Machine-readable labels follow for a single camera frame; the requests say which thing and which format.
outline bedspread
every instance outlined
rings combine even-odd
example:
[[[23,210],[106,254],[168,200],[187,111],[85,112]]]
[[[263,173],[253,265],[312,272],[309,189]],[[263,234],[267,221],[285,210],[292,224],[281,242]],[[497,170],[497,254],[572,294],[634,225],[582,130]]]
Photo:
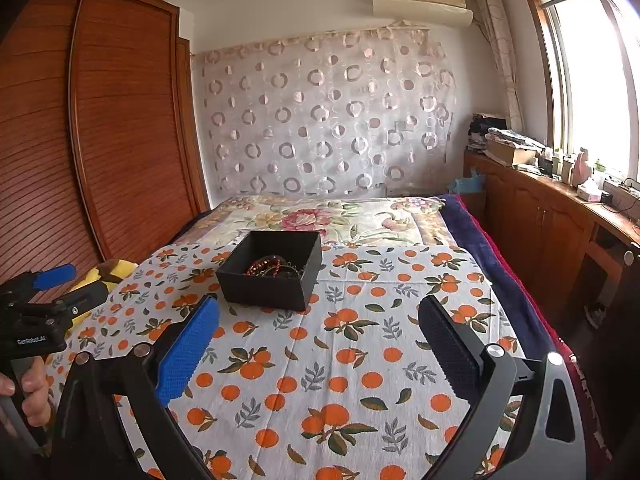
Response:
[[[439,198],[301,200],[243,196],[224,201],[194,225],[178,243],[216,246],[243,238],[250,230],[319,231],[329,245],[454,244]]]
[[[76,352],[97,358],[153,342],[206,292],[220,326],[169,409],[215,478],[421,478],[468,410],[417,325],[434,294],[482,342],[523,356],[489,281],[455,246],[330,248],[302,313],[227,303],[214,270],[233,247],[179,244],[143,262],[47,360],[55,403]],[[116,397],[145,471],[161,478]],[[510,403],[480,472],[497,463],[519,402]]]

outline patterned curtain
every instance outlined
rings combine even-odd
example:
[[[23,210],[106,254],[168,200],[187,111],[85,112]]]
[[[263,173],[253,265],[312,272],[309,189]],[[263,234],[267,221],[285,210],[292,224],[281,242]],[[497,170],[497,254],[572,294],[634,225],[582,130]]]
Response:
[[[205,55],[203,155],[222,195],[443,189],[455,81],[426,29],[327,32]]]
[[[516,94],[516,60],[502,0],[478,0],[478,5],[482,23],[489,35],[491,49],[494,51],[495,65],[504,82],[507,124],[512,130],[523,133],[522,114]]]

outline human hand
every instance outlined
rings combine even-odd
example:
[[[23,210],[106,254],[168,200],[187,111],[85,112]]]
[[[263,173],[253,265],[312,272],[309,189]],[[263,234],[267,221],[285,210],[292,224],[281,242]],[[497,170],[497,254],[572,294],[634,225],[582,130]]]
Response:
[[[51,418],[51,406],[47,399],[49,386],[47,384],[42,357],[35,357],[31,368],[20,380],[22,390],[26,396],[22,403],[22,411],[28,423],[34,428],[46,425]],[[0,374],[0,395],[12,396],[15,384],[8,377]]]

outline air conditioner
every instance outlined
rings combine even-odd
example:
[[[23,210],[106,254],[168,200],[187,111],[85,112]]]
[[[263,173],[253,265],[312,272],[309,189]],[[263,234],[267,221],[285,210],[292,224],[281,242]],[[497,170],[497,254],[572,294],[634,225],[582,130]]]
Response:
[[[474,17],[465,0],[373,0],[378,18],[468,27]]]

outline cabinet knob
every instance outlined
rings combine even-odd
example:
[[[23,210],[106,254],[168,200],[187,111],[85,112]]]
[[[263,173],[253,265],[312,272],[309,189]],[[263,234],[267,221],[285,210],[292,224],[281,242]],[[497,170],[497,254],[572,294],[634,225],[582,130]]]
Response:
[[[631,267],[631,265],[634,262],[634,254],[631,251],[627,251],[623,257],[623,260],[625,261],[625,265],[627,267]]]

